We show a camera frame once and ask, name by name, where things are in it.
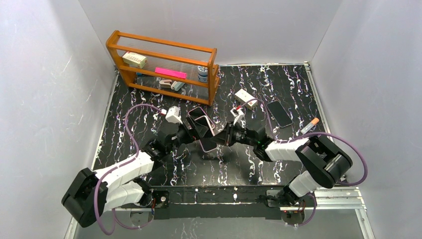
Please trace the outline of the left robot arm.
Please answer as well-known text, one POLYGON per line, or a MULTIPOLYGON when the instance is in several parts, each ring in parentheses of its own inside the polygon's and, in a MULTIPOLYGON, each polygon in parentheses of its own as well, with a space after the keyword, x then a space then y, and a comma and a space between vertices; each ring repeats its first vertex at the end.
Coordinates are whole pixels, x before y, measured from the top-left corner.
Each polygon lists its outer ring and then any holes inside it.
POLYGON ((210 118, 195 109, 185 121, 160 131, 134 155, 107 168, 78 172, 61 203, 86 228, 106 211, 127 204, 148 205, 152 186, 141 176, 158 169, 172 150, 213 134, 210 118))

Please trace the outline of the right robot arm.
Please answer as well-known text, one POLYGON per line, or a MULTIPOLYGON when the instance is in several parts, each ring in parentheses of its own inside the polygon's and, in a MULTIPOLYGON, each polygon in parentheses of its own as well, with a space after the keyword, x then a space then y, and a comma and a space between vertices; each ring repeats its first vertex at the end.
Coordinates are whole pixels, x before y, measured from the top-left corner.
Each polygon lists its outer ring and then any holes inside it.
POLYGON ((237 123, 227 123, 222 131, 209 139, 224 146, 236 143, 252 146, 253 153, 262 161, 301 162, 305 171, 275 196, 266 197, 284 205, 293 205, 318 188, 332 188, 353 165, 350 156, 323 133, 309 133, 291 141, 277 141, 266 134, 265 128, 252 130, 237 123))

